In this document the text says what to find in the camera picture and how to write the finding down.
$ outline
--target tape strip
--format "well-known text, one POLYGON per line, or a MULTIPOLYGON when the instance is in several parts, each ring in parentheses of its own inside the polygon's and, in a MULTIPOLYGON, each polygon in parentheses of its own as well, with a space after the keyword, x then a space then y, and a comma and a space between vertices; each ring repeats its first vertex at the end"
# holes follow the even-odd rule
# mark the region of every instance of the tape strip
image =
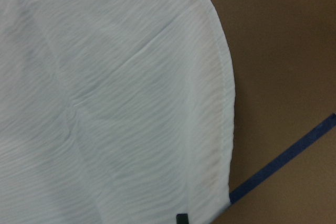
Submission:
POLYGON ((317 125, 307 135, 305 135, 299 141, 294 143, 291 147, 289 147, 282 154, 276 157, 268 165, 266 165, 264 168, 258 171, 255 175, 253 175, 251 178, 249 178, 247 181, 245 181, 243 184, 241 184, 239 187, 233 190, 229 194, 231 204, 233 205, 234 203, 239 201, 251 190, 260 185, 269 176, 271 176, 277 170, 281 169, 294 157, 303 152, 307 147, 312 145, 314 142, 316 142, 316 140, 318 140, 321 136, 326 134, 335 126, 336 126, 336 114, 332 114, 328 118, 326 118, 322 123, 317 125))

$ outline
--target dark blue line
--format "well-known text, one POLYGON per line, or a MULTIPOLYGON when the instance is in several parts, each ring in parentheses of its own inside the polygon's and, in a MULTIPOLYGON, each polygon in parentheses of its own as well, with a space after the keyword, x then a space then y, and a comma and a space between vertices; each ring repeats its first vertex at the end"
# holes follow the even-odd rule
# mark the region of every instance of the dark blue line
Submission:
POLYGON ((233 205, 251 190, 261 184, 265 179, 275 173, 277 170, 286 165, 290 160, 303 152, 307 147, 313 144, 321 136, 330 131, 334 126, 336 126, 336 114, 332 114, 322 123, 316 126, 311 132, 301 138, 299 141, 294 143, 291 147, 285 150, 282 154, 276 157, 268 165, 258 171, 255 175, 241 184, 238 188, 230 193, 230 201, 233 205))

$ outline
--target black object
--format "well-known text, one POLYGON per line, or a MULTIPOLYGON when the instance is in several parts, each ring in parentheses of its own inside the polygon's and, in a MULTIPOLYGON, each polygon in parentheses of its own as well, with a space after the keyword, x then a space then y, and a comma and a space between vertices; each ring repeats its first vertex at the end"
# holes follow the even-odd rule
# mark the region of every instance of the black object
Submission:
POLYGON ((177 224, 189 224, 188 214, 178 214, 176 215, 177 224))

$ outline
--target white towel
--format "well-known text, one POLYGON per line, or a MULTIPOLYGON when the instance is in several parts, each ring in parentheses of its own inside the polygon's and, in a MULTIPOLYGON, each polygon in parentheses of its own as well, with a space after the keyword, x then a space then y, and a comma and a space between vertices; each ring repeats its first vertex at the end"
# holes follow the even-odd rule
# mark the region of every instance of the white towel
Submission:
POLYGON ((0 0, 0 223, 210 223, 234 97, 210 0, 0 0))

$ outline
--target white cloth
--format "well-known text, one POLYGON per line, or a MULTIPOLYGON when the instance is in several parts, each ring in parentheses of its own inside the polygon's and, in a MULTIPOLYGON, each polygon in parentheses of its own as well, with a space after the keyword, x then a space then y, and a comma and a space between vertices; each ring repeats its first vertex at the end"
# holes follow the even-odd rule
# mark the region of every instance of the white cloth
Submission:
POLYGON ((210 223, 234 78, 210 0, 0 0, 0 223, 210 223))

